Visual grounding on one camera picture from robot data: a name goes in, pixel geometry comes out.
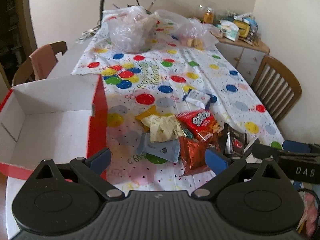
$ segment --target open box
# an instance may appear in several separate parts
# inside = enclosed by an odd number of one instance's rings
[[[13,87],[0,105],[0,172],[27,179],[43,159],[69,163],[106,147],[100,75],[70,75]]]

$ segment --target metal screw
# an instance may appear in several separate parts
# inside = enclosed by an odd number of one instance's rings
[[[210,191],[205,188],[198,188],[194,193],[197,197],[207,197],[210,195]]]
[[[122,191],[117,189],[117,188],[109,189],[107,191],[107,196],[108,197],[120,197],[121,195],[122,195]]]

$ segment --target balloon print tablecloth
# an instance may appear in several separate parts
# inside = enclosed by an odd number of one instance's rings
[[[117,11],[104,19],[116,17]],[[138,156],[143,128],[135,116],[155,105],[161,114],[196,107],[182,101],[190,88],[212,95],[210,110],[217,121],[258,136],[266,145],[280,147],[283,137],[265,107],[241,74],[215,49],[200,51],[179,44],[173,35],[178,24],[161,19],[150,51],[132,55],[114,50],[106,22],[96,33],[73,74],[101,73],[108,101],[108,147],[112,151],[107,180],[124,191],[188,190],[200,187],[212,171],[179,177],[182,162],[170,163],[153,155]]]

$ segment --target pink fabric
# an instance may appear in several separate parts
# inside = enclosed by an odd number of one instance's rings
[[[45,79],[57,63],[50,44],[36,49],[30,56],[36,80]]]

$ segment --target gray balloon print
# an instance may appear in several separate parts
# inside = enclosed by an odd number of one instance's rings
[[[243,112],[249,111],[249,107],[243,102],[236,101],[235,102],[235,107],[238,108],[239,110],[243,111]]]
[[[117,113],[117,114],[127,114],[128,108],[125,106],[119,105],[119,106],[113,106],[108,110],[108,113]]]
[[[276,129],[271,125],[271,123],[267,124],[265,127],[266,131],[271,134],[275,135],[276,134]]]
[[[156,105],[159,107],[167,108],[175,106],[175,102],[172,98],[159,98],[156,101]]]
[[[118,136],[116,140],[122,145],[134,146],[138,145],[138,143],[140,142],[140,137],[141,135],[139,135],[136,131],[129,131],[124,135]]]

